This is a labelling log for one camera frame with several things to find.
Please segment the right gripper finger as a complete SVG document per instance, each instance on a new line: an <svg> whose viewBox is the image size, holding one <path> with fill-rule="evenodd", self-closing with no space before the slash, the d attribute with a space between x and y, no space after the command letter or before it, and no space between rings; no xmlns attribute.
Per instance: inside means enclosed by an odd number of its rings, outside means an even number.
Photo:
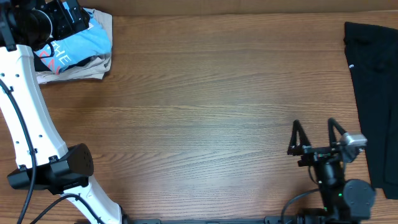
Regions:
<svg viewBox="0 0 398 224"><path fill-rule="evenodd" d="M346 130L334 119L328 119L328 137L329 137L329 145L330 147L335 147L337 145L336 134L335 131L338 131L340 135L344 135Z"/></svg>
<svg viewBox="0 0 398 224"><path fill-rule="evenodd" d="M287 154L292 156L304 155L312 145L303 130L299 120L295 120L292 126L292 135L290 138Z"/></svg>

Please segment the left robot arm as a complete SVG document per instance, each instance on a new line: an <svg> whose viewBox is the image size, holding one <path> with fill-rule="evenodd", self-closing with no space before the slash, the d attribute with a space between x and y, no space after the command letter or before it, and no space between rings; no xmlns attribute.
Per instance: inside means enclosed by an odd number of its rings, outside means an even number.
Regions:
<svg viewBox="0 0 398 224"><path fill-rule="evenodd" d="M17 164L7 179L14 189L69 200L90 223L129 223L95 179L87 145L68 147L60 137L35 76L34 51L87 29L89 20L77 1L1 2L1 111Z"/></svg>

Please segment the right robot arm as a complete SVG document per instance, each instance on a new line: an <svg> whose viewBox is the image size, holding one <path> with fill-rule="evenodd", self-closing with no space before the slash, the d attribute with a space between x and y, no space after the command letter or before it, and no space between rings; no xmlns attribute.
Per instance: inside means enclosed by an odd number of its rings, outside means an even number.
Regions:
<svg viewBox="0 0 398 224"><path fill-rule="evenodd" d="M310 179L317 188L308 190L292 199L280 213L281 223L361 223L369 220L376 198L370 183L360 179L345 179L348 163L363 152L368 140L361 133L347 132L335 119L328 120L329 145L313 147L299 120L292 126L287 154L300 156L298 166L314 170ZM297 200L318 192L322 208L306 208L288 220L288 207Z"/></svg>

